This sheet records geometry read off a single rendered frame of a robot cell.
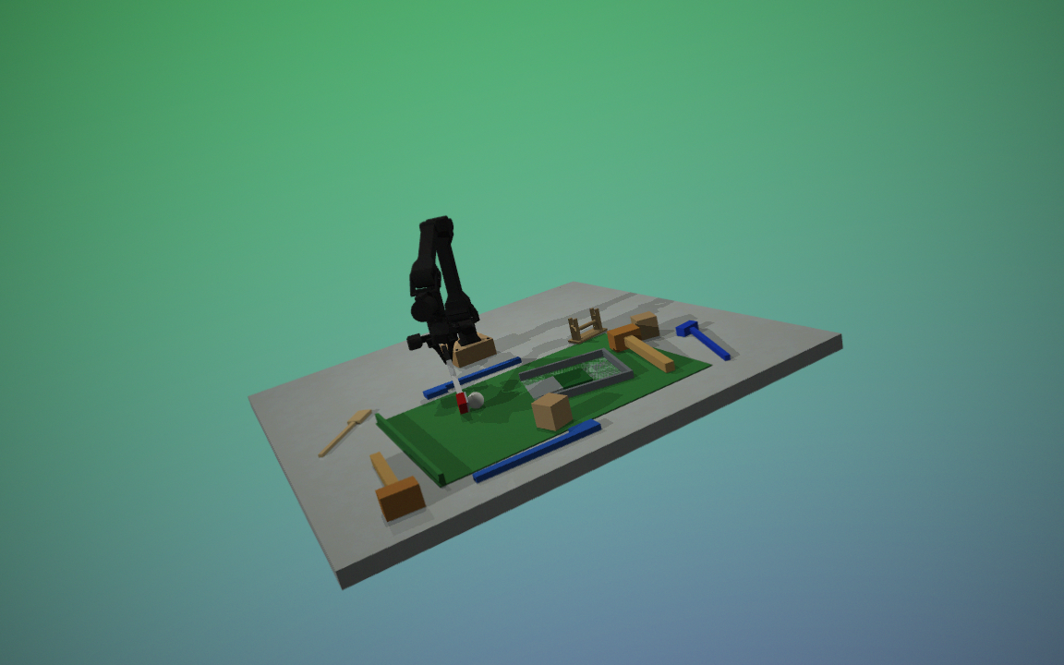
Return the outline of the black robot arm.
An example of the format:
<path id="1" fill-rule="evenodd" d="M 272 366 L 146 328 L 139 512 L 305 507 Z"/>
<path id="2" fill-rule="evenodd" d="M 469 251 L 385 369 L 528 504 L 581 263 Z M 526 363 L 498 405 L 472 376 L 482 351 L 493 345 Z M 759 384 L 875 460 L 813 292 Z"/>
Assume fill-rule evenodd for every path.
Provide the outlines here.
<path id="1" fill-rule="evenodd" d="M 478 311 L 470 304 L 470 298 L 459 279 L 451 243 L 454 236 L 454 225 L 448 216 L 435 216 L 419 223 L 419 248 L 417 261 L 411 264 L 409 275 L 410 297 L 417 302 L 411 306 L 411 317 L 417 321 L 431 319 L 432 314 L 446 307 L 447 320 L 431 321 L 429 333 L 433 345 L 449 344 L 449 338 L 456 337 L 459 321 L 479 321 Z M 436 251 L 440 263 L 440 271 L 436 265 Z M 440 272 L 446 284 L 447 300 L 443 305 L 440 298 Z M 426 289 L 425 289 L 426 287 Z"/>

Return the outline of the green putting mat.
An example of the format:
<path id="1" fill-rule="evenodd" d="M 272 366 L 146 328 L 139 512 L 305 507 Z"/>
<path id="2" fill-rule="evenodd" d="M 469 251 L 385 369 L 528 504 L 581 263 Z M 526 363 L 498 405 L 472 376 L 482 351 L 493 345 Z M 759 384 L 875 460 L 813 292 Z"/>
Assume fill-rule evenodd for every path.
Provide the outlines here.
<path id="1" fill-rule="evenodd" d="M 531 405 L 535 403 L 535 397 L 525 386 L 561 375 L 561 370 L 559 369 L 559 373 L 553 371 L 533 376 L 523 381 L 520 381 L 518 373 L 550 365 L 561 359 L 579 358 L 602 348 L 620 359 L 626 367 L 632 368 L 635 377 L 586 394 L 567 397 L 573 411 L 573 420 L 556 432 L 537 427 Z M 653 348 L 656 349 L 655 346 Z M 467 397 L 473 392 L 484 395 L 484 405 L 481 408 L 469 406 L 470 412 L 460 414 L 455 392 L 385 420 L 438 467 L 446 478 L 446 485 L 443 486 L 447 487 L 453 481 L 484 470 L 500 460 L 514 458 L 538 443 L 550 440 L 567 432 L 569 427 L 602 417 L 617 408 L 633 403 L 639 397 L 712 367 L 698 359 L 680 358 L 671 352 L 656 350 L 666 358 L 674 359 L 675 371 L 664 373 L 661 368 L 630 348 L 616 353 L 610 348 L 606 333 L 603 333 L 462 389 Z"/>

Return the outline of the red and grey golf putter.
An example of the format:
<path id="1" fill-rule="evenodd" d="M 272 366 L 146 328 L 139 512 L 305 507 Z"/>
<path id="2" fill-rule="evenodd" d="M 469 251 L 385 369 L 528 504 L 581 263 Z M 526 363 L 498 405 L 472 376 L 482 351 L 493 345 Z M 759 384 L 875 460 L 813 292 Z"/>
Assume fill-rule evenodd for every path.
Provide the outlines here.
<path id="1" fill-rule="evenodd" d="M 449 375 L 452 376 L 452 380 L 454 382 L 454 388 L 456 390 L 456 400 L 458 400 L 458 405 L 459 405 L 460 414 L 464 414 L 464 413 L 470 412 L 469 403 L 468 403 L 468 400 L 467 400 L 467 394 L 466 394 L 466 392 L 462 393 L 462 389 L 461 389 L 461 386 L 460 386 L 460 383 L 459 383 L 459 378 L 458 378 L 458 376 L 455 373 L 455 370 L 454 370 L 453 362 L 452 362 L 451 358 L 449 358 L 449 352 L 448 352 L 447 346 L 446 345 L 440 345 L 440 350 L 443 352 L 443 356 L 446 358 L 446 363 L 447 363 L 447 366 L 449 368 Z"/>

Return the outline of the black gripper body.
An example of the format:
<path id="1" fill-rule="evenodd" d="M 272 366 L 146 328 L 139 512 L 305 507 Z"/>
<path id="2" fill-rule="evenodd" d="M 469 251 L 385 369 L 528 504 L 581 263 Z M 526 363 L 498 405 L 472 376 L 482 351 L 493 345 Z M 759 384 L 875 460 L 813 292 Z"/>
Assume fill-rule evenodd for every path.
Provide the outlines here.
<path id="1" fill-rule="evenodd" d="M 433 320 L 443 321 L 443 319 L 447 319 L 446 307 L 443 307 L 440 311 L 435 312 L 435 314 L 432 314 L 431 319 L 427 320 L 428 328 L 431 321 Z M 462 333 L 462 335 L 470 335 L 470 333 L 476 333 L 476 325 L 473 325 L 473 321 L 471 320 L 459 321 L 459 327 L 456 327 L 456 337 L 454 338 L 458 338 L 458 333 Z M 408 336 L 406 340 L 408 340 L 409 352 L 411 352 L 411 350 L 421 348 L 421 346 L 426 342 L 428 345 L 432 345 L 430 334 L 419 336 L 419 333 L 417 333 L 417 335 Z"/>

